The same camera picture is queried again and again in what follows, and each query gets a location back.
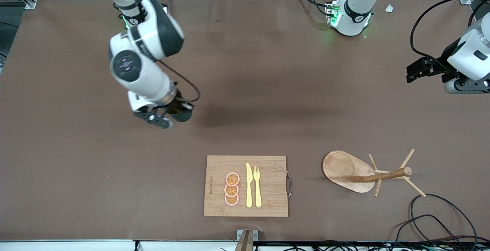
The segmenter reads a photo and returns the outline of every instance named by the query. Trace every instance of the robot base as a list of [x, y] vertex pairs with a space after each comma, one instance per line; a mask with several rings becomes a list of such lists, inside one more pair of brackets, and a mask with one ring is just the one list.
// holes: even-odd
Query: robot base
[[362, 22], [356, 23], [352, 18], [345, 14], [345, 2], [347, 0], [335, 0], [331, 5], [326, 5], [326, 13], [333, 14], [333, 17], [327, 16], [327, 24], [329, 27], [335, 28], [339, 33], [345, 36], [355, 36], [368, 26], [369, 14]]

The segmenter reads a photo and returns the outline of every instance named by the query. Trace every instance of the wooden mug tree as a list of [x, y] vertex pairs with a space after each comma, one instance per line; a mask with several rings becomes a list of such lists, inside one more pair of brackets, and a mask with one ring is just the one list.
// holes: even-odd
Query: wooden mug tree
[[327, 154], [322, 162], [323, 173], [333, 183], [357, 193], [366, 193], [371, 190], [375, 183], [376, 190], [374, 196], [377, 197], [381, 182], [385, 179], [402, 179], [412, 186], [422, 197], [426, 195], [414, 183], [410, 181], [408, 176], [412, 174], [412, 169], [406, 167], [406, 164], [415, 150], [412, 148], [401, 166], [393, 171], [380, 171], [374, 159], [369, 155], [373, 168], [366, 162], [357, 157], [335, 150]]

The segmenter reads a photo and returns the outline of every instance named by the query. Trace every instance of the cutting board handle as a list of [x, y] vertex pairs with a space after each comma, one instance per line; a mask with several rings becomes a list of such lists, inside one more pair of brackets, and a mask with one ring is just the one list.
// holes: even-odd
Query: cutting board handle
[[287, 200], [289, 200], [289, 197], [292, 195], [292, 178], [289, 175], [289, 172], [286, 171], [286, 180], [289, 180], [289, 193], [287, 194]]

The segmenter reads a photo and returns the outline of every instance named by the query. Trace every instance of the white paper scrap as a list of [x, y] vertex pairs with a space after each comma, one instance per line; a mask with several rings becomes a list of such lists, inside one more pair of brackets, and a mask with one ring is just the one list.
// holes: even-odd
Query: white paper scrap
[[386, 7], [386, 10], [385, 11], [388, 12], [388, 13], [393, 12], [393, 6], [392, 5], [388, 5], [388, 7]]

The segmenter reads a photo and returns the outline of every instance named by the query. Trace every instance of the wooden cutting board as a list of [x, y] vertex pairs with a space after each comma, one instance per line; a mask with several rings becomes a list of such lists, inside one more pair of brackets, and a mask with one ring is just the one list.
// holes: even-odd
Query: wooden cutting board
[[[247, 208], [246, 163], [260, 168], [260, 191], [262, 207], [255, 206], [255, 181], [252, 181], [252, 208]], [[225, 177], [230, 172], [238, 173], [238, 196], [235, 206], [224, 202]], [[204, 215], [222, 217], [287, 217], [285, 156], [208, 155], [206, 163], [206, 187], [204, 192]]]

